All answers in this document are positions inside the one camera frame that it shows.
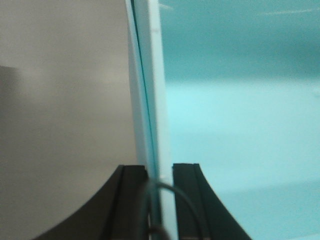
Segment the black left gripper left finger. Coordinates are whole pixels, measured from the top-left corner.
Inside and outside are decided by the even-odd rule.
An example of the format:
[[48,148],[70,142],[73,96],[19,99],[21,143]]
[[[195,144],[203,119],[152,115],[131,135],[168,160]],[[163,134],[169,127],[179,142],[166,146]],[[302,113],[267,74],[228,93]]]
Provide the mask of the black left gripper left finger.
[[106,183],[71,216],[38,240],[132,240],[137,198],[148,179],[143,165],[119,165]]

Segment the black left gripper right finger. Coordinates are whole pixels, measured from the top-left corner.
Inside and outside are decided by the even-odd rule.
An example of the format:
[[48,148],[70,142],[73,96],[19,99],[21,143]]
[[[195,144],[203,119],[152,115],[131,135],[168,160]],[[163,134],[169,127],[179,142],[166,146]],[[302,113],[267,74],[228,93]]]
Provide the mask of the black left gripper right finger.
[[172,170],[174,186],[195,208],[205,240],[251,238],[213,191],[198,163],[175,163]]

